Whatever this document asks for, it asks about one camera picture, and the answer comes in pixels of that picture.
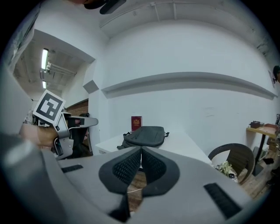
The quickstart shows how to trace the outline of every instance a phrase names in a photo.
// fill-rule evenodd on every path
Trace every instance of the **fluorescent light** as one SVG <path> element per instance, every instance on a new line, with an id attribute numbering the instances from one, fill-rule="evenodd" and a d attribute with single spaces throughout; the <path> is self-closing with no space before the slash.
<path id="1" fill-rule="evenodd" d="M 48 58 L 48 52 L 49 50 L 44 48 L 43 49 L 43 54 L 42 54 L 42 69 L 46 69 L 46 64 L 47 64 L 47 58 Z"/>

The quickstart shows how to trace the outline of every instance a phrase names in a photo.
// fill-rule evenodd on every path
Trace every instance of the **table leg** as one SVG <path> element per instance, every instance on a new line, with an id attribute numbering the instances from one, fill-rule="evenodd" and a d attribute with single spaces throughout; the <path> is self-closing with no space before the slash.
<path id="1" fill-rule="evenodd" d="M 255 167 L 254 167 L 254 170 L 253 170 L 253 175 L 254 176 L 257 176 L 263 170 L 263 167 L 260 164 L 258 164 L 258 161 L 259 161 L 259 157 L 261 155 L 261 152 L 263 150 L 263 144 L 264 144 L 265 138 L 266 138 L 266 136 L 262 135 L 261 144 L 259 145 L 259 150 L 258 150 L 257 156 L 255 158 Z"/>

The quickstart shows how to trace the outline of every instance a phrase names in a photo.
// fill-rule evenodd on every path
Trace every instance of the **wicker chair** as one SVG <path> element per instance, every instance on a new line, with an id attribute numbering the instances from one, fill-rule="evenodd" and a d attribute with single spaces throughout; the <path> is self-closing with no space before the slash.
<path id="1" fill-rule="evenodd" d="M 232 165 L 232 168 L 237 173 L 237 176 L 242 172 L 244 168 L 247 169 L 247 173 L 240 184 L 244 183 L 249 176 L 253 173 L 255 167 L 255 157 L 251 149 L 247 146 L 238 144 L 238 143 L 231 143 L 222 145 L 216 149 L 214 149 L 208 156 L 210 160 L 212 160 L 216 155 L 221 152 L 225 152 L 230 150 L 228 155 L 227 161 Z"/>

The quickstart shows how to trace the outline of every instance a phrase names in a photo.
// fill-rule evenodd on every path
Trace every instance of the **white desk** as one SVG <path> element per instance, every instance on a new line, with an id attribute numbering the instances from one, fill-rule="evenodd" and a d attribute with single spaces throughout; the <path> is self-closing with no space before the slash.
<path id="1" fill-rule="evenodd" d="M 104 153 L 109 153 L 117 151 L 117 146 L 122 145 L 122 143 L 123 135 L 118 135 L 107 141 L 96 144 L 96 147 Z M 205 153 L 184 132 L 170 132 L 169 136 L 165 138 L 164 143 L 159 149 L 191 157 L 210 165 L 212 164 L 211 160 L 205 155 Z"/>

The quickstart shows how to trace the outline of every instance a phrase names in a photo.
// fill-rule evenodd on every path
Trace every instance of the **red book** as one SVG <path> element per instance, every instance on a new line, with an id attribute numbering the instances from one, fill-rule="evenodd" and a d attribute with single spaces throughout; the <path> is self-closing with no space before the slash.
<path id="1" fill-rule="evenodd" d="M 142 117 L 131 117 L 131 131 L 136 131 L 142 127 Z"/>

